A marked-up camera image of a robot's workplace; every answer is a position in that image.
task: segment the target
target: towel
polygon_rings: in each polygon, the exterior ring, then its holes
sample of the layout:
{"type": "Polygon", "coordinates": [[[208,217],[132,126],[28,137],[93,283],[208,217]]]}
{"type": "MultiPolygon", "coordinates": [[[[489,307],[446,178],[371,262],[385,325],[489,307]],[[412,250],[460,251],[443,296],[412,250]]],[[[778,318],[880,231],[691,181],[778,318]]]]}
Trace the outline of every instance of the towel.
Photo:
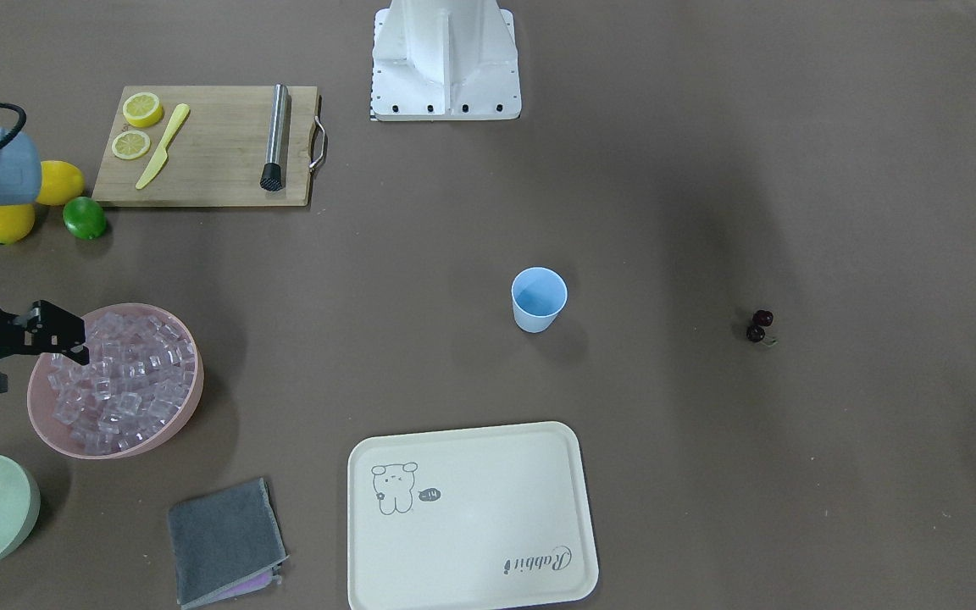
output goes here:
{"type": "Polygon", "coordinates": [[[183,610],[280,582],[287,555],[263,479],[177,503],[168,532],[183,610]]]}

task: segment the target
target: metal muddler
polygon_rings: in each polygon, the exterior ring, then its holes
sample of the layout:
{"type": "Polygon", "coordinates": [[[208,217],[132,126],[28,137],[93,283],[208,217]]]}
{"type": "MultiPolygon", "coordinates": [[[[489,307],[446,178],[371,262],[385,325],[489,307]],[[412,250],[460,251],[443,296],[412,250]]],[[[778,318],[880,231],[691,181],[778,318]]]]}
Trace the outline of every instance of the metal muddler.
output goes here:
{"type": "Polygon", "coordinates": [[[263,166],[263,177],[258,182],[267,191],[279,191],[284,188],[281,159],[286,155],[288,148],[288,104],[290,103],[287,86],[274,85],[274,107],[270,111],[266,165],[263,166]]]}

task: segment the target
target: lime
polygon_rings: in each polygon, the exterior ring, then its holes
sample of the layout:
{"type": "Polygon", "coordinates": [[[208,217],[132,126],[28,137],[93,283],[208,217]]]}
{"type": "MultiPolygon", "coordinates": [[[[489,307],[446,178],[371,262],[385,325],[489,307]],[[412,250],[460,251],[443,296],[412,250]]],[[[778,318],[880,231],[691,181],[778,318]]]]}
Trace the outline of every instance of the lime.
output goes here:
{"type": "Polygon", "coordinates": [[[71,198],[66,208],[63,208],[63,223],[69,232],[82,240],[97,239],[108,228],[104,208],[91,197],[71,198]]]}
{"type": "Polygon", "coordinates": [[[117,158],[130,161],[148,152],[150,139],[144,131],[124,131],[112,140],[112,154],[117,158]]]}
{"type": "Polygon", "coordinates": [[[135,127],[150,127],[164,116],[160,97],[148,91],[135,93],[123,102],[123,116],[135,127]]]}
{"type": "Polygon", "coordinates": [[[78,197],[85,190],[85,176],[80,169],[65,161],[44,161],[40,163],[40,192],[36,203],[43,205],[63,205],[71,198],[78,197]]]}
{"type": "Polygon", "coordinates": [[[27,236],[36,223],[36,208],[31,203],[0,205],[0,246],[27,236]]]}

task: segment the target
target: bowl of ice cubes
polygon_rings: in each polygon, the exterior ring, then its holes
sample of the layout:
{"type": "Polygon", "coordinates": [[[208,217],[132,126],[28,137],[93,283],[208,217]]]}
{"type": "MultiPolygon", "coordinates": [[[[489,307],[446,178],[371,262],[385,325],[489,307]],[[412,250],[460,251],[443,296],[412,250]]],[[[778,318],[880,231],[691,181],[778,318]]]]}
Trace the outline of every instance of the bowl of ice cubes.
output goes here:
{"type": "Polygon", "coordinates": [[[86,366],[43,354],[28,382],[28,418],[44,443],[79,459],[150,451],[179,432],[202,396],[202,359],[179,318],[121,302],[82,316],[86,366]]]}

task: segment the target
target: blue cup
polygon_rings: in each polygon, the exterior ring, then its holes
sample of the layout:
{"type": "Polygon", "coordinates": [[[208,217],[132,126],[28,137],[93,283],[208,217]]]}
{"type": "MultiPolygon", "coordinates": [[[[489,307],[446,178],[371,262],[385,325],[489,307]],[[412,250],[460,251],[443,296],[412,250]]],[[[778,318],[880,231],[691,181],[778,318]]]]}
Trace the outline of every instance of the blue cup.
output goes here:
{"type": "Polygon", "coordinates": [[[530,267],[511,284],[514,321],[526,332],[542,332],[567,304],[567,285],[552,269],[530,267]]]}

